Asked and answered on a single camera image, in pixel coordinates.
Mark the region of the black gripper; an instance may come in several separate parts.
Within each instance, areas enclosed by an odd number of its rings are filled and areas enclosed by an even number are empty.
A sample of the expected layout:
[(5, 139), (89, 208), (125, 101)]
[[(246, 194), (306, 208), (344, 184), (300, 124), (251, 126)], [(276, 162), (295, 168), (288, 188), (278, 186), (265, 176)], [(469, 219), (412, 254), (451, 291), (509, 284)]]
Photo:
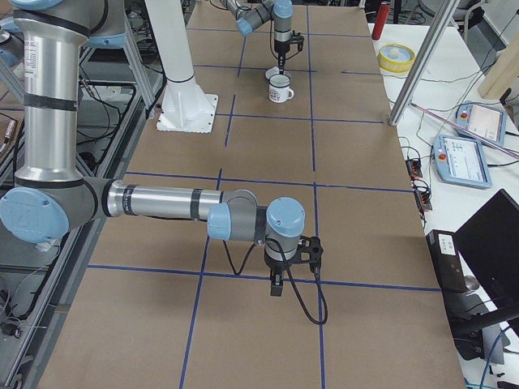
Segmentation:
[[(296, 250), (285, 253), (285, 259), (289, 265), (294, 263), (297, 259)], [(275, 251), (274, 249), (265, 249), (264, 261), (271, 270), (270, 296), (281, 297), (284, 284), (282, 273), (286, 269), (282, 254), (281, 252)]]
[(285, 73), (286, 56), (287, 53), (290, 51), (290, 46), (290, 41), (274, 41), (273, 49), (274, 53), (277, 56), (277, 67), (281, 75)]

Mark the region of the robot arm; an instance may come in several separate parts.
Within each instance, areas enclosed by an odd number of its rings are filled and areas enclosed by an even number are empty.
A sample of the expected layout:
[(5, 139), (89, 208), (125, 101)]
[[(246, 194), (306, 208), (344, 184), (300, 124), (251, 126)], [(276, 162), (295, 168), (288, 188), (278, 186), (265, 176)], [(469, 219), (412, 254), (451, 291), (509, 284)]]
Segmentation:
[(80, 52), (124, 48), (137, 84), (148, 81), (122, 1), (15, 1), (24, 35), (24, 163), (1, 199), (1, 221), (17, 238), (41, 244), (100, 218), (146, 216), (196, 220), (210, 238), (264, 247), (271, 293), (280, 296), (291, 266), (309, 248), (305, 211), (290, 197), (262, 207), (249, 190), (219, 191), (126, 184), (137, 135), (113, 135), (108, 172), (90, 176), (76, 165)]
[(287, 53), (291, 45), (297, 46), (294, 57), (302, 51), (304, 37), (292, 29), (293, 3), (286, 1), (260, 1), (258, 6), (247, 6), (240, 1), (220, 1), (221, 6), (209, 2), (212, 6), (223, 11), (229, 11), (236, 19), (236, 26), (243, 36), (251, 35), (257, 28), (267, 22), (271, 23), (273, 37), (269, 39), (271, 54), (277, 60), (277, 65), (265, 72), (269, 79), (273, 75), (287, 75), (285, 63), (290, 57)]

